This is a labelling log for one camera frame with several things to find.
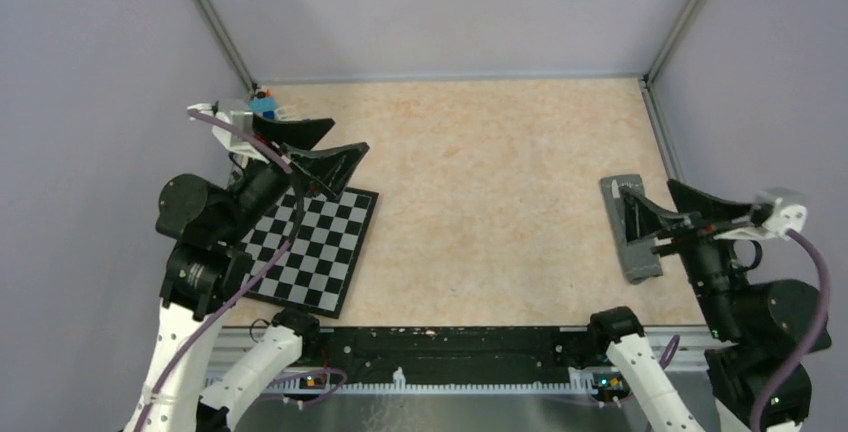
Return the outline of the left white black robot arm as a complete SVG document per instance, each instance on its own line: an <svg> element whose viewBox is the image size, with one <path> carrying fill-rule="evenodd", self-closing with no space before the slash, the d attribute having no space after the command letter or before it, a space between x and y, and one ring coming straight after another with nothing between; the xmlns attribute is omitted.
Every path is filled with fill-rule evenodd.
<svg viewBox="0 0 848 432"><path fill-rule="evenodd" d="M287 192L294 195L293 225L300 228L307 200L338 199L369 150L364 142L319 149L333 127L329 118L270 120L209 103L187 113L255 166L226 187L181 174L161 190L155 227L174 247L159 293L154 351L126 423L129 431L232 431L281 372L317 359L318 319L286 309L220 381L206 383L224 319L265 275L240 249L241 240Z"/></svg>

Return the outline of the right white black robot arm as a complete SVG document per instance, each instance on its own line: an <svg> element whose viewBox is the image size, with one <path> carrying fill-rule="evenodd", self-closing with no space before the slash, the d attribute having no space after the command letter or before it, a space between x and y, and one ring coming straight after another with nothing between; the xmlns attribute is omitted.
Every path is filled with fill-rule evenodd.
<svg viewBox="0 0 848 432"><path fill-rule="evenodd" d="M812 382L805 356L830 347L830 274L822 254L803 236L808 210L797 191L775 187L751 202L713 196L678 180L667 183L673 208L644 193L635 174L603 178L600 190L626 279L640 283L660 259L678 256L718 349L704 354L724 431L798 431L807 419ZM766 240L798 243L818 282L751 283L739 241L753 245L759 265Z"/></svg>

